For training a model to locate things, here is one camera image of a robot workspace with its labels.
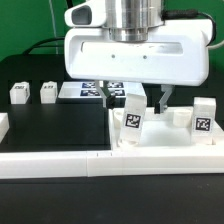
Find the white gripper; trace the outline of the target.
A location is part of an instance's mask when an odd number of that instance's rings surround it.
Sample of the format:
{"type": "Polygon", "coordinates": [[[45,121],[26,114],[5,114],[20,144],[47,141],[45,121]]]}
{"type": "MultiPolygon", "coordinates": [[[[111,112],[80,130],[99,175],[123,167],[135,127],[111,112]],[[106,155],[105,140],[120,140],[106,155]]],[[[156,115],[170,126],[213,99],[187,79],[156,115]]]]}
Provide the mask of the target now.
{"type": "Polygon", "coordinates": [[[106,29],[72,28],[65,37],[65,66],[74,79],[96,80],[107,109],[115,106],[107,81],[166,84],[154,106],[154,113],[161,114],[168,108],[173,85],[199,86],[207,79],[211,37],[208,19],[169,20],[140,43],[112,41],[106,29]]]}

